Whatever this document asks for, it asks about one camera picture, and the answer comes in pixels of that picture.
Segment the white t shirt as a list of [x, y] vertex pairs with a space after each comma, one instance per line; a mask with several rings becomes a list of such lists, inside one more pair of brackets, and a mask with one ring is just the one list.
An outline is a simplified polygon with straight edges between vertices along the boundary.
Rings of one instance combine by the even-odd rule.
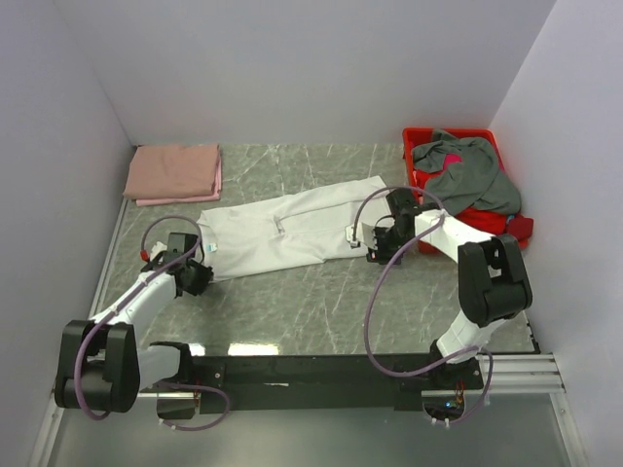
[[216, 282], [248, 275], [363, 257], [365, 246], [349, 244], [355, 222], [372, 225], [389, 214], [383, 194], [364, 207], [363, 200], [385, 186], [371, 177], [307, 190], [295, 195], [205, 210], [204, 263]]

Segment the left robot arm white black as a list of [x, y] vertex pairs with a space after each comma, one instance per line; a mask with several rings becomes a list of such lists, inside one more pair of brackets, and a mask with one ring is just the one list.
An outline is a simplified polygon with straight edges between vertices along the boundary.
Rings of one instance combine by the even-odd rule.
[[141, 252], [145, 265], [120, 299], [92, 319], [64, 327], [54, 389], [58, 407], [102, 419], [128, 412], [140, 390], [160, 381], [174, 391], [192, 384], [190, 345], [155, 341], [141, 350], [139, 342], [169, 303], [198, 296], [211, 282], [212, 268], [195, 259], [198, 251], [197, 234], [170, 234], [163, 251], [153, 257]]

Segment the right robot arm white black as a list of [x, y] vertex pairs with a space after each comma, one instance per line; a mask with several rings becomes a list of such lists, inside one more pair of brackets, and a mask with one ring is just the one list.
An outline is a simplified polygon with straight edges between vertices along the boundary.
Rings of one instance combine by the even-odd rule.
[[[359, 222], [364, 208], [376, 196], [387, 194], [393, 225], [377, 229]], [[461, 376], [461, 366], [485, 351], [493, 332], [532, 304], [532, 290], [517, 238], [509, 233], [479, 231], [452, 216], [442, 201], [413, 186], [380, 188], [364, 199], [355, 214], [351, 244], [362, 229], [372, 262], [381, 260], [381, 272], [369, 299], [363, 324], [366, 355], [373, 367], [388, 377], [410, 378], [427, 373], [432, 384], [448, 388]], [[416, 243], [424, 241], [458, 267], [460, 310], [448, 330], [432, 345], [432, 360], [417, 370], [396, 371], [385, 367], [370, 344], [373, 307], [390, 269]]]

